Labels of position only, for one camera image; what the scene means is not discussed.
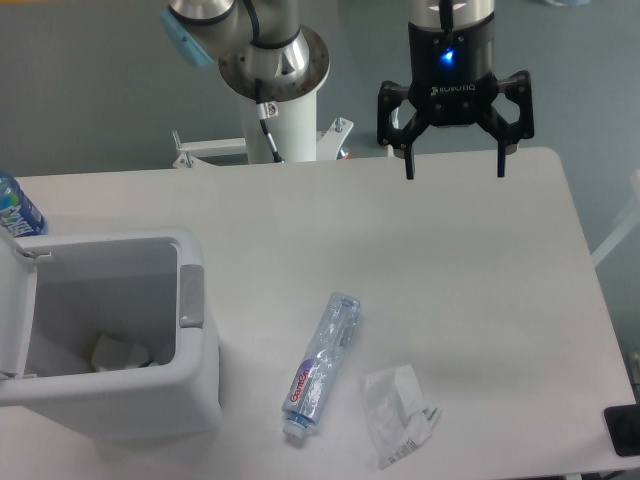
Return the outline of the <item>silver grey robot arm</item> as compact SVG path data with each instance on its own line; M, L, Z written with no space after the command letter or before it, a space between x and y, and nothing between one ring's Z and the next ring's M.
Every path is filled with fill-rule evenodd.
M415 176L414 142L430 127L478 125L497 143L497 168L534 134L526 71L493 69L491 1L414 1L408 36L411 82L385 81L377 96L376 140ZM324 40L302 24L295 1L171 1L161 21L193 66L216 64L243 109L251 163L321 159L316 99L330 70Z

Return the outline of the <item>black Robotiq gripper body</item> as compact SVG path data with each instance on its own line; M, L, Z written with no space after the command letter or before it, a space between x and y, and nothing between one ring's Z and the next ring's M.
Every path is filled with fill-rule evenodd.
M411 21L408 32L412 74L408 100L415 112L407 126L476 123L497 129L494 20L486 18L449 32Z

